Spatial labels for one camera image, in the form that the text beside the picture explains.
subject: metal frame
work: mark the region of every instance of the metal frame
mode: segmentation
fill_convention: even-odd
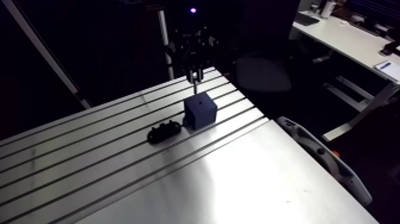
[[[356,88],[352,88],[352,89],[355,89],[356,92],[357,92],[358,88],[361,89],[357,85],[355,85],[355,86],[356,86]],[[332,141],[335,138],[337,138],[337,137],[343,135],[344,133],[348,132],[355,125],[357,125],[363,118],[365,118],[371,111],[375,110],[378,107],[386,105],[388,99],[393,94],[395,94],[397,91],[399,91],[399,89],[400,89],[400,86],[397,83],[391,82],[382,91],[380,91],[379,94],[377,94],[375,97],[373,97],[373,99],[351,121],[349,121],[349,122],[345,123],[344,125],[341,125],[341,126],[335,128],[335,129],[325,133],[323,135],[323,138],[325,140],[327,140],[327,141]]]
[[[165,22],[164,10],[159,10],[157,13],[158,13],[158,21],[160,22],[162,42],[165,46],[168,45],[170,41],[168,40],[168,30],[167,30],[167,23]],[[167,61],[167,64],[172,64],[172,59],[167,53],[165,53],[165,60]],[[170,77],[170,80],[174,79],[174,69],[172,68],[172,66],[168,67],[168,75]]]
[[[49,52],[47,47],[44,45],[40,37],[36,34],[32,26],[28,23],[23,15],[23,12],[16,6],[13,0],[2,0],[3,4],[10,12],[12,17],[16,20],[18,25],[21,27],[22,31],[29,38],[35,48],[39,51],[39,53],[43,56],[43,58],[47,61],[53,71],[57,74],[57,76],[61,79],[61,81],[65,84],[65,86],[69,89],[69,91],[79,100],[81,105],[85,109],[91,108],[90,104],[85,99],[80,99],[78,94],[78,88],[73,83],[73,81],[68,77],[68,75],[64,72],[64,70],[57,63],[54,56]]]

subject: black object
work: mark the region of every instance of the black object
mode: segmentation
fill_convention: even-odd
[[[346,7],[366,16],[362,27],[367,30],[374,32],[376,23],[394,28],[400,26],[400,0],[347,0]]]
[[[178,122],[170,120],[169,123],[161,123],[158,128],[153,127],[152,130],[147,134],[147,141],[151,144],[160,143],[167,138],[171,138],[174,135],[180,133],[182,127]]]
[[[316,18],[312,18],[308,15],[304,15],[301,13],[296,14],[295,21],[303,26],[309,26],[319,22],[319,20],[317,20]]]
[[[258,93],[291,90],[284,64],[289,61],[286,49],[298,4],[298,0],[244,2],[239,39],[242,55],[236,60],[238,87]]]
[[[217,117],[217,105],[207,95],[202,92],[192,97],[186,98],[185,118],[183,123],[193,130],[198,130],[206,125],[215,122]]]

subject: aluminum table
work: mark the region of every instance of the aluminum table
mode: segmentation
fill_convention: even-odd
[[[215,123],[161,144],[184,77],[1,141],[0,223],[377,223],[219,72],[198,91]]]

